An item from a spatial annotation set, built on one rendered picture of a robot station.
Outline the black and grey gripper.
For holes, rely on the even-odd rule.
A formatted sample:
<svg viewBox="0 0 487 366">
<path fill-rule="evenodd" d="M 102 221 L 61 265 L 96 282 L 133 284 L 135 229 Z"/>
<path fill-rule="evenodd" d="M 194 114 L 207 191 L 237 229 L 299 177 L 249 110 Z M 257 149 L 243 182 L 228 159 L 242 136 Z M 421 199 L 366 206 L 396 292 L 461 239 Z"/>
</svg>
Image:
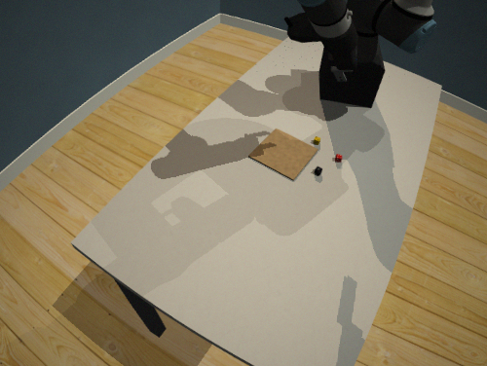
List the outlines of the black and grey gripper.
<svg viewBox="0 0 487 366">
<path fill-rule="evenodd" d="M 311 23 L 306 13 L 284 18 L 288 25 L 287 35 L 291 40 L 300 43 L 322 42 L 324 48 L 333 55 L 336 66 L 331 66 L 331 72 L 338 82 L 347 82 L 344 72 L 353 72 L 357 67 L 358 36 L 352 15 L 353 12 L 347 7 L 341 21 L 326 27 L 317 27 Z"/>
</svg>

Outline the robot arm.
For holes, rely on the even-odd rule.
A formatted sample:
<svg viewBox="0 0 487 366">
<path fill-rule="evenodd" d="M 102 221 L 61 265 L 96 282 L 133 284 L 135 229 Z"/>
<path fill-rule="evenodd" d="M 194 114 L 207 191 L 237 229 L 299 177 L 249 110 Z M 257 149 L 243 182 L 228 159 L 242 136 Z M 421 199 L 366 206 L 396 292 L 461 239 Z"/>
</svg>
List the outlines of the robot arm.
<svg viewBox="0 0 487 366">
<path fill-rule="evenodd" d="M 360 63 L 377 58 L 378 35 L 414 54 L 428 42 L 436 28 L 436 22 L 431 19 L 434 13 L 432 0 L 297 1 L 311 23 L 318 26 L 338 23 L 348 7 L 353 12 L 352 20 L 358 35 L 357 62 Z"/>
</svg>

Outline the tan mat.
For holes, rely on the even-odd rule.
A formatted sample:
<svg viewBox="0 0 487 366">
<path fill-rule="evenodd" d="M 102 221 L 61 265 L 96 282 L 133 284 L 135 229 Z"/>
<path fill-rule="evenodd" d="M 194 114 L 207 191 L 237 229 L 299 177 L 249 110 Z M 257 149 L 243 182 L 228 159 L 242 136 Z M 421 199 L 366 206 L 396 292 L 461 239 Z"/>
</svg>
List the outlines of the tan mat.
<svg viewBox="0 0 487 366">
<path fill-rule="evenodd" d="M 317 151 L 275 128 L 248 156 L 294 181 Z"/>
</svg>

